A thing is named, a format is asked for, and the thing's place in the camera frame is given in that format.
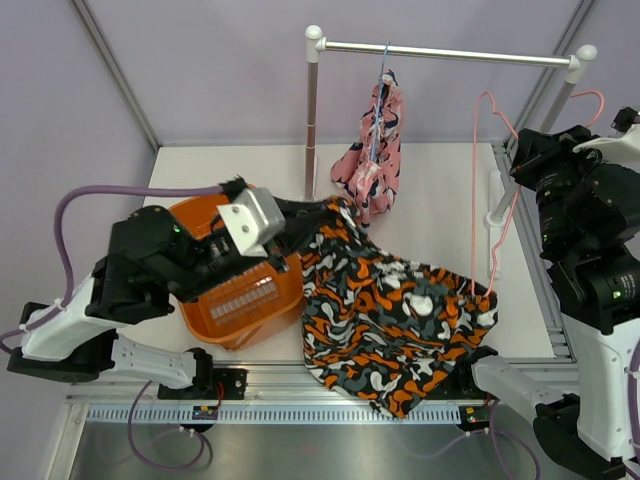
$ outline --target metal floor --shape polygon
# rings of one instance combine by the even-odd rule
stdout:
[[[528,425],[508,408],[498,412],[497,425],[518,434],[534,447],[542,478],[579,477],[554,465],[535,443]],[[137,425],[137,445],[166,430],[164,425]],[[501,479],[489,437],[465,439],[446,454],[421,458],[461,435],[453,426],[437,425],[217,425],[206,433],[213,462],[184,473],[153,470],[137,459],[115,465],[131,455],[123,424],[87,423],[71,478],[74,480],[342,480]],[[534,468],[519,447],[500,441],[503,456],[517,479],[531,480]],[[161,439],[145,450],[154,461],[178,465],[197,452],[186,435]]]

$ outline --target white bracket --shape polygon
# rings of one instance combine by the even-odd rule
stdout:
[[[318,49],[318,43],[323,39],[322,29],[317,25],[309,25],[304,31],[304,36],[307,37],[307,62],[318,63],[321,51]]]
[[[117,373],[140,380],[152,380],[169,388],[190,387],[196,376],[193,353],[174,353],[140,345],[122,334],[113,342],[111,360],[115,366],[100,376]]]
[[[89,317],[85,310],[91,303],[95,279],[89,275],[73,291],[71,302],[55,317],[44,325],[28,331],[22,337],[22,354],[29,360],[59,362],[67,358],[83,343],[108,330],[126,327],[126,323],[103,318]],[[27,328],[52,309],[55,304],[44,310],[34,312],[29,318]]]
[[[230,205],[220,205],[218,213],[240,255],[268,257],[262,246],[280,233],[284,216],[266,188],[246,188]]]
[[[584,72],[587,70],[589,64],[595,60],[597,55],[598,49],[593,45],[581,46],[575,55],[571,55],[572,64],[569,66],[565,82],[572,85],[577,84],[584,76]]]
[[[521,415],[530,425],[537,417],[536,405],[562,400],[561,391],[549,388],[509,365],[499,355],[481,358],[471,366],[476,386]]]
[[[632,125],[621,137],[600,137],[573,147],[575,153],[587,148],[602,152],[604,158],[615,158],[616,163],[629,164],[640,160],[640,124]]]
[[[640,318],[615,325],[610,335],[569,316],[564,326],[578,363],[580,440],[607,460],[635,457],[627,372],[640,337]]]
[[[495,247],[496,243],[498,243],[498,241],[500,240],[500,237],[502,237],[502,232],[504,231],[504,226],[506,223],[506,211],[498,215],[495,213],[500,200],[504,196],[504,193],[504,186],[502,185],[502,176],[500,174],[500,170],[493,170],[489,174],[489,213],[487,213],[484,217],[484,226],[489,232],[489,248],[487,250],[487,278],[491,278],[491,275],[493,273],[493,256],[491,255],[491,251],[493,250],[493,247]],[[496,250],[497,266],[495,280],[499,280],[502,276],[500,250],[500,248]]]

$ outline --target cable tie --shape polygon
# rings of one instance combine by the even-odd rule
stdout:
[[[627,375],[631,375],[635,380],[640,380],[640,371],[631,370],[629,367],[625,368],[625,372]]]
[[[62,306],[62,299],[61,299],[61,298],[56,298],[56,299],[53,301],[53,306],[54,306],[54,307],[56,307],[56,308],[58,309],[58,312],[59,312],[59,313],[64,312],[64,311],[66,311],[66,310],[67,310],[67,307],[63,307],[63,306]]]

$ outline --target pink garment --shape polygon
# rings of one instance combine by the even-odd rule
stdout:
[[[331,168],[331,179],[354,199],[362,223],[391,209],[400,184],[400,132],[404,126],[404,100],[395,74],[387,70],[382,76],[382,103],[378,118],[376,154],[374,131],[378,85],[373,89],[369,110],[360,119],[360,136]]]

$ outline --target patterned cloth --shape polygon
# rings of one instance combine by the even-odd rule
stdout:
[[[400,132],[404,126],[404,100],[391,70],[382,75],[382,82],[378,141],[374,142],[378,100],[376,85],[369,110],[360,119],[358,141],[331,168],[331,179],[355,200],[364,226],[369,225],[372,215],[391,208],[400,184]],[[374,161],[371,161],[371,149],[374,147],[377,147],[376,154]]]
[[[353,202],[326,202],[330,220],[301,251],[304,361],[330,389],[404,417],[497,322],[497,296],[433,265],[384,252]]]

